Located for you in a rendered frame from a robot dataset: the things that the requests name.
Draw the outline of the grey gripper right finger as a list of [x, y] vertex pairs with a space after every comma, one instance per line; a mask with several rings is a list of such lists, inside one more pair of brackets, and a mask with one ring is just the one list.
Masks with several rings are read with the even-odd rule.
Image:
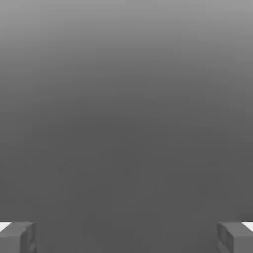
[[219, 222], [218, 253], [253, 253], [253, 222]]

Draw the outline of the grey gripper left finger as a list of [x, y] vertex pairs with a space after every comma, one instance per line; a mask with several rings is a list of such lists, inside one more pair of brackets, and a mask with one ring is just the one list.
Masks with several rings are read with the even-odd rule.
[[34, 222], [0, 222], [0, 253], [37, 253]]

